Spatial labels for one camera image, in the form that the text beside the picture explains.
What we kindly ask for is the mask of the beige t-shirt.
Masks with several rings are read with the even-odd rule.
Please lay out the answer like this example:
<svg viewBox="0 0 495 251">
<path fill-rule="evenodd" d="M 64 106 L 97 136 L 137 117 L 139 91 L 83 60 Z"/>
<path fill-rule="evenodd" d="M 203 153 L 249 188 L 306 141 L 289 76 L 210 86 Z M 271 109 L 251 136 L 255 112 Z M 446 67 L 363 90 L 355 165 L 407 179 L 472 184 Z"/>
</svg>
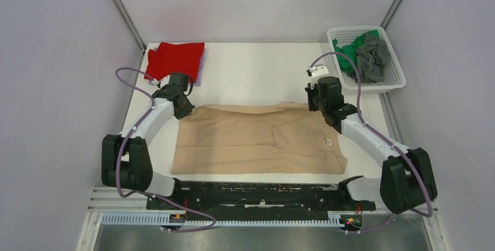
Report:
<svg viewBox="0 0 495 251">
<path fill-rule="evenodd" d="M 341 175 L 338 132 L 305 104 L 204 105 L 180 120 L 172 173 Z"/>
</svg>

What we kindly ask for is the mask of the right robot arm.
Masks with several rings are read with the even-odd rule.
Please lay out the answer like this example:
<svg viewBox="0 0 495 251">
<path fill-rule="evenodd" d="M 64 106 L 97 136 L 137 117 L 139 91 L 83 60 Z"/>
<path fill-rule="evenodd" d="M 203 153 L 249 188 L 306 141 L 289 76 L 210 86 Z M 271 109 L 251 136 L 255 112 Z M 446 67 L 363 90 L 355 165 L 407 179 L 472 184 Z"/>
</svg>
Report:
<svg viewBox="0 0 495 251">
<path fill-rule="evenodd" d="M 428 153 L 411 149 L 386 136 L 362 115 L 360 106 L 344 101 L 339 78 L 312 78 L 305 88 L 310 111 L 319 111 L 325 123 L 354 141 L 381 167 L 381 176 L 355 176 L 339 183 L 338 204 L 354 208 L 360 201 L 382 203 L 393 214 L 412 211 L 433 216 L 438 191 Z"/>
</svg>

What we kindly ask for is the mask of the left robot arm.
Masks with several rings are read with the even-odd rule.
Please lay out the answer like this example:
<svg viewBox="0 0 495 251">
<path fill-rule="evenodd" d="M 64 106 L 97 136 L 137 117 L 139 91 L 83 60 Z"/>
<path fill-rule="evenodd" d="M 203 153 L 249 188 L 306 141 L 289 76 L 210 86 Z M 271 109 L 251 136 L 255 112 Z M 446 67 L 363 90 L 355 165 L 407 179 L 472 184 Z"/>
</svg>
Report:
<svg viewBox="0 0 495 251">
<path fill-rule="evenodd" d="M 108 134 L 102 141 L 102 183 L 106 186 L 161 195 L 168 208 L 183 202 L 183 192 L 175 188 L 176 180 L 152 168 L 148 145 L 171 119 L 181 120 L 192 113 L 189 101 L 193 79 L 173 72 L 166 84 L 148 95 L 150 106 L 139 119 L 120 133 Z"/>
</svg>

